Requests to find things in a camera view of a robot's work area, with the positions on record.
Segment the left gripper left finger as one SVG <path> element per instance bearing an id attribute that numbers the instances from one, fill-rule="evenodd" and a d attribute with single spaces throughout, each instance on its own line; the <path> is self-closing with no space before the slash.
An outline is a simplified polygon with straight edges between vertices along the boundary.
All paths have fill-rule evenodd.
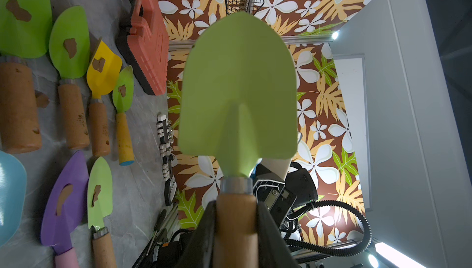
<path id="1" fill-rule="evenodd" d="M 176 268 L 212 268 L 216 234 L 216 201 L 211 201 Z"/>

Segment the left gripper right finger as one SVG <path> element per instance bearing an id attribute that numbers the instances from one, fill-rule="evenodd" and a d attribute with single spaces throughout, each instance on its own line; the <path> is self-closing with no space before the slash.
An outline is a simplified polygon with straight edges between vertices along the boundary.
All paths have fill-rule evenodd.
<path id="1" fill-rule="evenodd" d="M 269 210 L 263 202 L 257 203 L 259 268 L 298 268 L 282 238 Z"/>

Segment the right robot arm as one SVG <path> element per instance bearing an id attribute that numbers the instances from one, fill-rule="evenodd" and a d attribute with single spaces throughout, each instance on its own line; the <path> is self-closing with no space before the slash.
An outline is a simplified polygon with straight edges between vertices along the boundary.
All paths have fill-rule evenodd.
<path id="1" fill-rule="evenodd" d="M 337 200 L 321 200 L 307 169 L 298 162 L 271 160 L 260 162 L 250 175 L 253 194 L 269 210 L 276 227 L 283 232 L 287 246 L 327 256 L 349 257 L 365 252 L 372 244 L 372 231 L 366 217 L 353 206 Z M 291 238 L 301 230 L 299 219 L 310 211 L 338 207 L 352 214 L 364 229 L 360 242 L 348 248 L 332 248 Z"/>

